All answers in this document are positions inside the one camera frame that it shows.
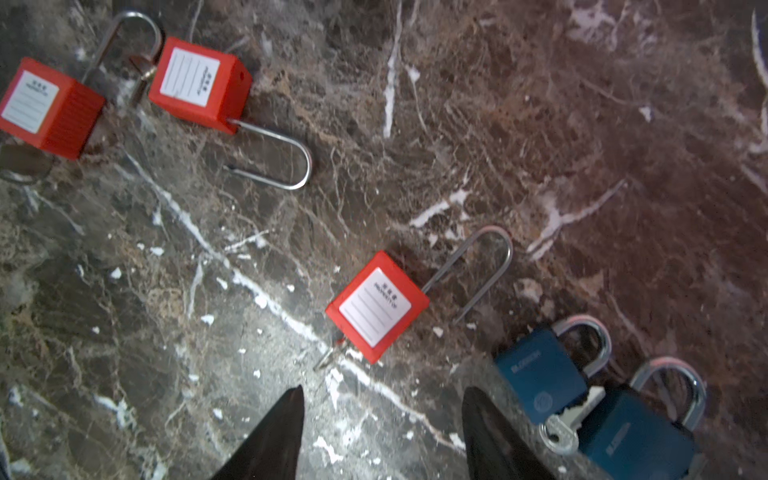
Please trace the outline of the blue padlock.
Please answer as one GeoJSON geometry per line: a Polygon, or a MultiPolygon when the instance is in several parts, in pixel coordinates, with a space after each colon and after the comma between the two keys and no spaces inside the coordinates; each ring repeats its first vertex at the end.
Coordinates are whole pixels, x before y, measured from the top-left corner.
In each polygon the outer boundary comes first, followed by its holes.
{"type": "Polygon", "coordinates": [[[606,366],[611,354],[606,326],[595,317],[579,314],[531,332],[497,355],[494,364],[531,423],[541,425],[586,395],[587,380],[606,366]],[[574,363],[559,340],[576,327],[593,330],[600,343],[597,357],[584,367],[574,363]]]}
{"type": "Polygon", "coordinates": [[[703,418],[707,391],[699,373],[671,357],[648,359],[629,383],[607,391],[583,420],[579,451],[614,479],[681,479],[698,452],[693,431],[703,418]],[[692,389],[691,402],[680,420],[655,413],[640,396],[653,374],[672,370],[692,389]]]}

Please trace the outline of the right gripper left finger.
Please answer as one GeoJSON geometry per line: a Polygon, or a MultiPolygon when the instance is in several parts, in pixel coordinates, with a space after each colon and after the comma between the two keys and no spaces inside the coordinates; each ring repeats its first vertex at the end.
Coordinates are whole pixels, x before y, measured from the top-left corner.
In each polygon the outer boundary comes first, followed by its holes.
{"type": "Polygon", "coordinates": [[[304,418],[298,385],[285,391],[212,479],[295,479],[304,418]]]}

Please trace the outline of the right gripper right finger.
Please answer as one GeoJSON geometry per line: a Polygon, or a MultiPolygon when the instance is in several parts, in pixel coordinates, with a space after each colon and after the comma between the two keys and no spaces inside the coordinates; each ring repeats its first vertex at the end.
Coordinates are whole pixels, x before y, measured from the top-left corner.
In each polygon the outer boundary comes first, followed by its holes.
{"type": "Polygon", "coordinates": [[[470,479],[554,479],[483,390],[465,389],[461,413],[470,479]]]}

